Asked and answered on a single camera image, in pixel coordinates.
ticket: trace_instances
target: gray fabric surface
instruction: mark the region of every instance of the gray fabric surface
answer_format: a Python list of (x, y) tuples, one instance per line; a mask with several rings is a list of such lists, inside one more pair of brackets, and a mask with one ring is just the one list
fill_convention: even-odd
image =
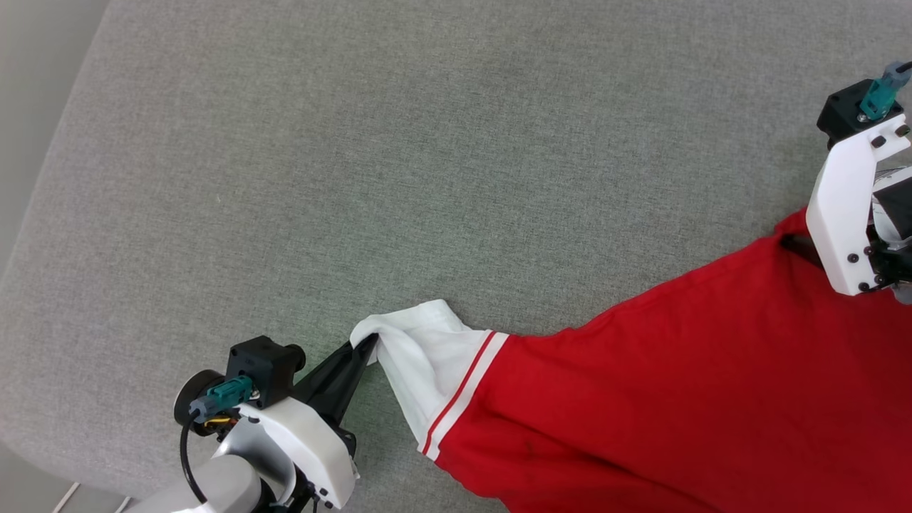
[[(143, 497), (180, 478), (174, 394), (236, 342), (312, 364), (432, 298), (580, 325), (800, 207), (825, 96), (912, 58), (910, 26), (906, 0), (113, 0), (0, 290), (0, 436)], [(415, 451), (380, 368), (346, 427), (351, 511), (501, 508)]]

